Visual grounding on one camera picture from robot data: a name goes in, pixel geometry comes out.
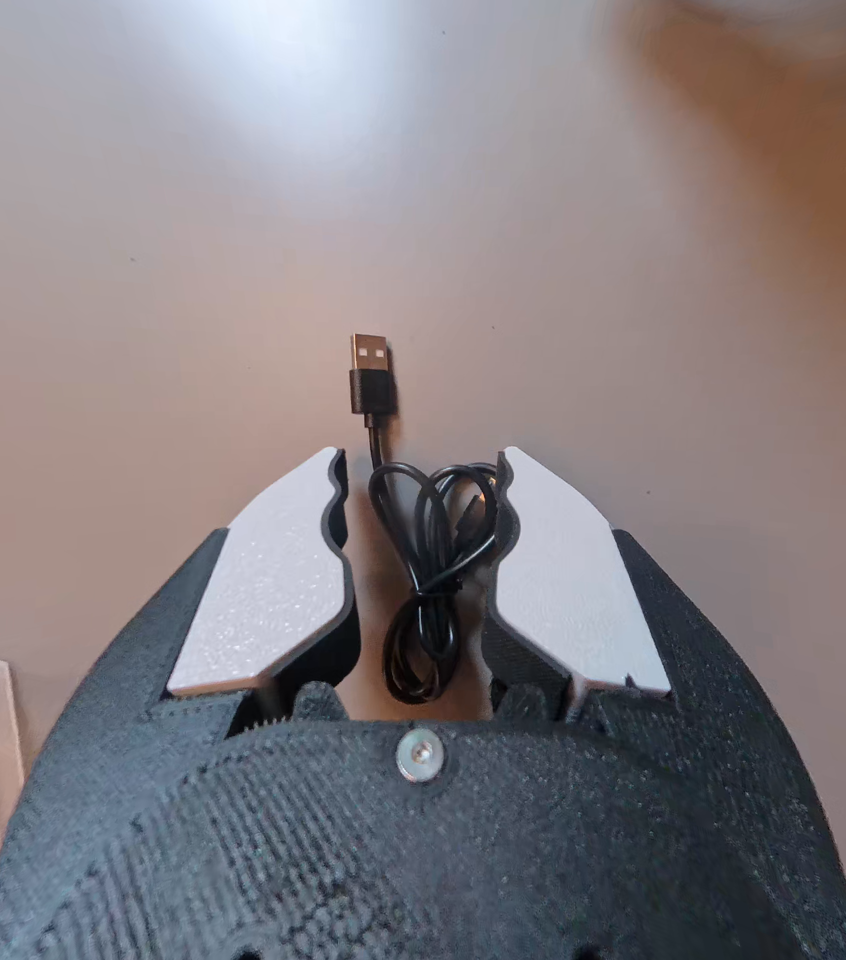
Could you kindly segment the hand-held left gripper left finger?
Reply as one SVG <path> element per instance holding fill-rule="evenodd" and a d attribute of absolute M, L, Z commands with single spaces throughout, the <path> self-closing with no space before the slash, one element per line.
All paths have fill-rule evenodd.
<path fill-rule="evenodd" d="M 255 691 L 287 713 L 311 682 L 334 688 L 362 651 L 345 557 L 346 453 L 324 447 L 258 493 L 226 528 L 166 692 Z"/>

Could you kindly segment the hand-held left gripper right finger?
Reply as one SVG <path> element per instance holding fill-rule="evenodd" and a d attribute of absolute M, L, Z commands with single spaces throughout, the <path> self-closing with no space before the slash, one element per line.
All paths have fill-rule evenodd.
<path fill-rule="evenodd" d="M 573 716 L 592 691 L 671 695 L 616 531 L 575 487 L 517 446 L 501 450 L 481 654 L 498 709 L 537 689 L 544 716 Z"/>

